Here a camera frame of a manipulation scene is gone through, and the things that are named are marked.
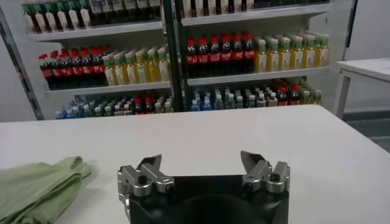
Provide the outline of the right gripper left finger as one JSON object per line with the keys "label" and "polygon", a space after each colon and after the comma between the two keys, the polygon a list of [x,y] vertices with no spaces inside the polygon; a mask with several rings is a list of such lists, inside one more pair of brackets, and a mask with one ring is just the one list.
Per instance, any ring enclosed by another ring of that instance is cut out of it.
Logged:
{"label": "right gripper left finger", "polygon": [[136,168],[121,166],[117,172],[119,195],[147,197],[153,188],[159,193],[170,194],[174,190],[174,178],[160,171],[161,161],[162,155],[159,154],[143,158]]}

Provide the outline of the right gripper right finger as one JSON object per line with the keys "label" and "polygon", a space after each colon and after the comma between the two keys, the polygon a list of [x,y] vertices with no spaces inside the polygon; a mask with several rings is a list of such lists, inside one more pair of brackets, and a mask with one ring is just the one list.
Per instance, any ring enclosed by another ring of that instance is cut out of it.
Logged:
{"label": "right gripper right finger", "polygon": [[241,161],[246,174],[242,176],[242,184],[246,191],[266,190],[271,194],[289,192],[290,167],[288,163],[278,161],[273,167],[260,154],[241,151]]}

